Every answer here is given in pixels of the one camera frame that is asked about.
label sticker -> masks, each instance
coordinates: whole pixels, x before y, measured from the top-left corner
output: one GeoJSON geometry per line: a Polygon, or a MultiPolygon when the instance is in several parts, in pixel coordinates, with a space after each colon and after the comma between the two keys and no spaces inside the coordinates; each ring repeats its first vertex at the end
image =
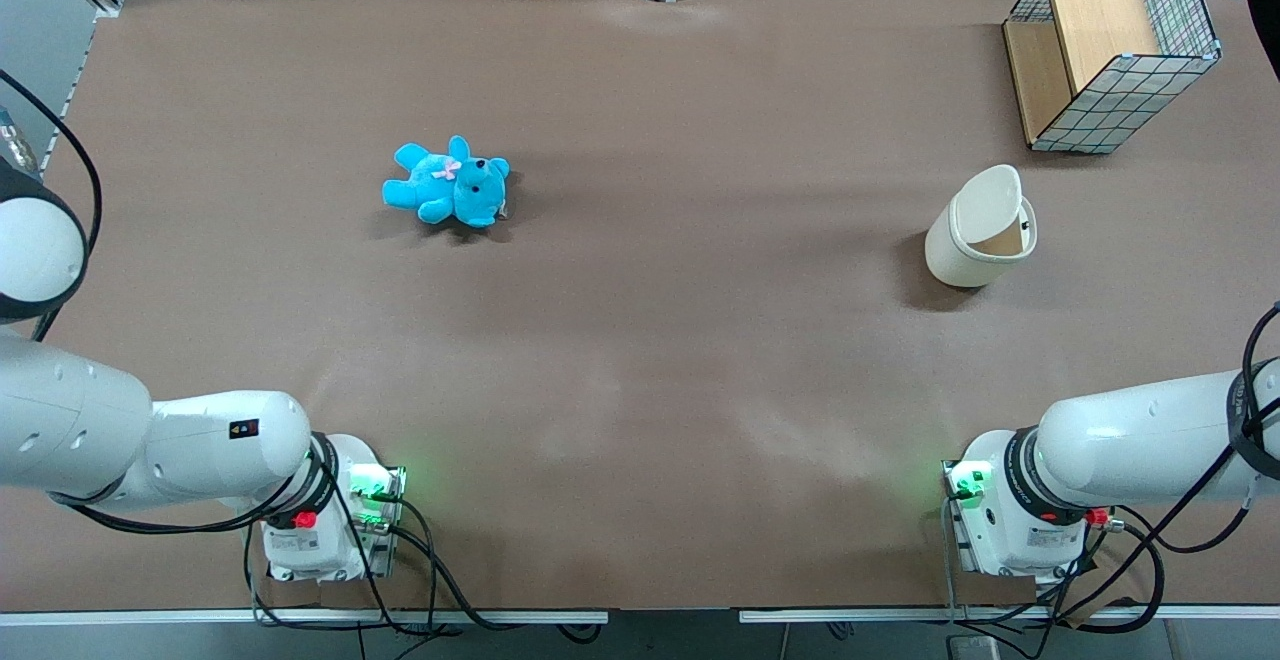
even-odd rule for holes
{"type": "Polygon", "coordinates": [[[320,550],[320,533],[297,531],[292,533],[271,533],[271,550],[310,553],[320,550]]]}
{"type": "Polygon", "coordinates": [[[1066,547],[1079,537],[1078,531],[1069,528],[1028,528],[1028,547],[1066,547]]]}

brown paper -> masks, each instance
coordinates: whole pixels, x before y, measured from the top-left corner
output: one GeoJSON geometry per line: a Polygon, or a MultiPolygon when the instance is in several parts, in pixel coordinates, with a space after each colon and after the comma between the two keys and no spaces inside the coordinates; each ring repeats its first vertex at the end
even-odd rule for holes
{"type": "MultiPolygon", "coordinates": [[[[1012,3],[129,0],[70,107],[104,230],[49,340],[157,399],[291,391],[410,468],[481,608],[941,605],[942,459],[1238,365],[1280,278],[1245,5],[1211,0],[1219,67],[1083,159],[1023,143],[1012,3]],[[453,133],[513,169],[489,233],[380,201],[402,142],[453,133]],[[942,287],[924,230],[997,162],[1041,244],[942,287]]],[[[68,146],[47,180],[86,208],[68,146]]],[[[6,611],[247,605],[236,533],[123,536],[12,489],[0,513],[6,611]]],[[[1280,602],[1236,562],[1276,519],[1170,558],[1169,600],[1280,602]]],[[[404,570],[389,601],[425,604],[404,570]]]]}

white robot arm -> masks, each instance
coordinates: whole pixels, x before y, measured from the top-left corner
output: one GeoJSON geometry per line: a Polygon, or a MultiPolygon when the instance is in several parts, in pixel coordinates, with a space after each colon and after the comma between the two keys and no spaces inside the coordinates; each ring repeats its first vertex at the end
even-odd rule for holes
{"type": "MultiPolygon", "coordinates": [[[[87,258],[68,206],[0,160],[0,326],[55,312],[87,258]]],[[[312,434],[283,391],[152,402],[131,373],[0,327],[0,483],[116,530],[141,523],[109,513],[216,499],[264,523],[276,579],[357,579],[365,559],[384,576],[403,481],[357,437],[312,434]]]]}
{"type": "MultiPolygon", "coordinates": [[[[1253,370],[1263,409],[1280,397],[1276,368],[1253,370]]],[[[1089,510],[1176,501],[1226,446],[1234,454],[1197,499],[1247,507],[1280,491],[1275,459],[1243,437],[1244,405],[1243,372],[1207,373],[1055,402],[1037,427],[983,434],[945,471],[961,564],[1056,583],[1082,554],[1089,510]]],[[[1256,435],[1275,446],[1277,432],[1262,423],[1256,435]]]]}

green light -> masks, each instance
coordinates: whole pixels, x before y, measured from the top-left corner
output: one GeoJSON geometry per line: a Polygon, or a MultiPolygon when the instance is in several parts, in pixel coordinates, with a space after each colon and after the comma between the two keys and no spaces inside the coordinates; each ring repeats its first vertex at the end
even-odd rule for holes
{"type": "Polygon", "coordinates": [[[388,483],[390,483],[390,473],[379,464],[362,463],[351,467],[351,490],[353,492],[374,495],[387,490],[388,483]]]}

blue teddy bear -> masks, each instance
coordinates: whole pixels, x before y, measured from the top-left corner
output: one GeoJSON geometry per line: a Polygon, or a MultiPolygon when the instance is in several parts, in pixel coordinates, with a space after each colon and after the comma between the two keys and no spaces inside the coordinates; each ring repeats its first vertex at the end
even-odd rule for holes
{"type": "Polygon", "coordinates": [[[408,180],[383,183],[383,201],[393,208],[416,210],[428,224],[454,215],[475,228],[506,217],[511,165],[504,159],[472,159],[461,136],[449,139],[448,155],[410,142],[396,151],[396,162],[407,169],[408,180]]]}

